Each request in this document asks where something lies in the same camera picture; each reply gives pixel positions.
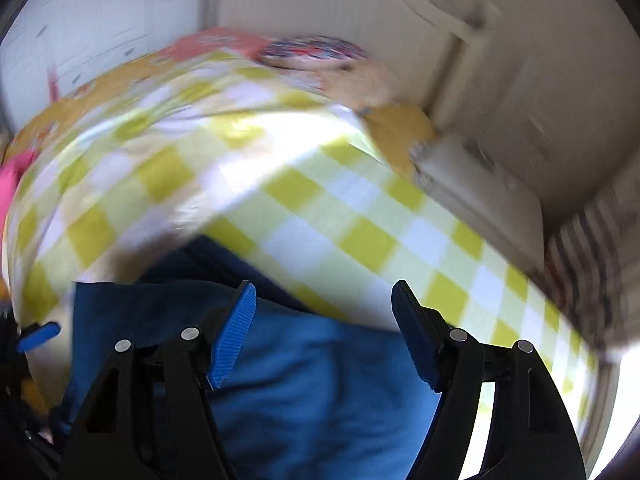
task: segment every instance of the black clamp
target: black clamp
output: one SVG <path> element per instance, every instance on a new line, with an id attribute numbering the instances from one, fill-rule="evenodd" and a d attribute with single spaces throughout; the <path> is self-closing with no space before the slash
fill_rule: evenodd
<path id="1" fill-rule="evenodd" d="M 229 375 L 254 317 L 254 286 L 242 282 L 226 308 L 212 310 L 199 327 L 148 348 L 118 341 L 82 403 L 58 478 L 235 480 L 206 391 Z M 172 460 L 159 452 L 154 389 L 166 395 Z"/>
<path id="2" fill-rule="evenodd" d="M 562 397 L 530 342 L 481 344 L 420 306 L 404 281 L 392 308 L 420 378 L 442 393 L 408 479 L 458 480 L 483 382 L 495 382 L 494 409 L 481 471 L 469 480 L 586 479 Z"/>

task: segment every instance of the bedding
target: bedding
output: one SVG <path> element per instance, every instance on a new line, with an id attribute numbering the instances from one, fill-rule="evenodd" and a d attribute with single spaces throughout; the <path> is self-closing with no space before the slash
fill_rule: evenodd
<path id="1" fill-rule="evenodd" d="M 367 56 L 350 41 L 327 36 L 300 36 L 265 46 L 259 59 L 266 65 L 296 70 L 326 70 L 347 66 Z"/>
<path id="2" fill-rule="evenodd" d="M 530 340 L 580 437 L 595 355 L 478 234 L 354 146 L 371 144 L 356 115 L 222 50 L 130 65 L 54 104 L 10 147 L 42 150 L 10 208 L 2 266 L 21 323 L 62 325 L 29 355 L 50 405 L 68 378 L 74 281 L 133 282 L 206 234 L 324 316 L 394 330 L 390 290 L 404 279 L 482 342 Z M 59 125 L 30 137 L 47 121 Z M 491 405 L 488 386 L 480 435 Z M 478 439 L 468 457 L 481 460 Z"/>

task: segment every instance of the blanket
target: blanket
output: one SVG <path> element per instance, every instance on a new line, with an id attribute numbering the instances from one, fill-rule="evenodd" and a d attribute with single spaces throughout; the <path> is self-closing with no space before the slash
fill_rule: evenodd
<path id="1" fill-rule="evenodd" d="M 597 374 L 589 346 L 478 234 L 367 155 L 366 139 L 350 110 L 224 51 L 85 115 L 25 174 L 3 241 L 20 322 L 63 328 L 29 356 L 47 398 L 66 386 L 73 282 L 132 283 L 206 234 L 328 317 L 397 330 L 389 297 L 404 279 L 482 342 L 530 340 L 579 436 Z M 482 405 L 486 422 L 491 391 Z"/>

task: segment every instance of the blue fabric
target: blue fabric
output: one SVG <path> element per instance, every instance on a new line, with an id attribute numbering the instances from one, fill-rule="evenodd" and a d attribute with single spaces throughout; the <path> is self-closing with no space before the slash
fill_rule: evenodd
<path id="1" fill-rule="evenodd" d="M 186 280 L 218 280 L 226 269 L 221 281 L 237 286 L 235 270 L 246 270 L 234 256 L 209 251 L 204 240 L 171 254 L 143 279 L 157 283 L 78 283 L 65 399 L 71 419 L 116 341 L 156 344 L 231 300 L 233 288 Z M 179 272 L 169 272 L 176 262 Z M 171 279 L 177 275 L 179 281 Z M 259 296 L 280 295 L 297 306 L 262 278 Z M 260 299 L 236 366 L 210 405 L 242 480 L 400 480 L 438 400 L 418 378 L 401 335 Z"/>

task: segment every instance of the blue gripper pad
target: blue gripper pad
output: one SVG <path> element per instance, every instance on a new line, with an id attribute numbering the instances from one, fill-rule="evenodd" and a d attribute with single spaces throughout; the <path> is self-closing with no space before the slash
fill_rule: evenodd
<path id="1" fill-rule="evenodd" d="M 257 297 L 255 287 L 249 283 L 232 307 L 218 339 L 211 345 L 211 368 L 207 373 L 213 388 L 219 388 L 236 364 L 252 320 L 255 315 Z"/>
<path id="2" fill-rule="evenodd" d="M 60 333 L 60 325 L 54 321 L 39 327 L 34 332 L 26 335 L 18 341 L 15 351 L 18 353 L 27 353 L 36 349 L 38 346 L 44 345 L 50 339 L 55 338 Z"/>

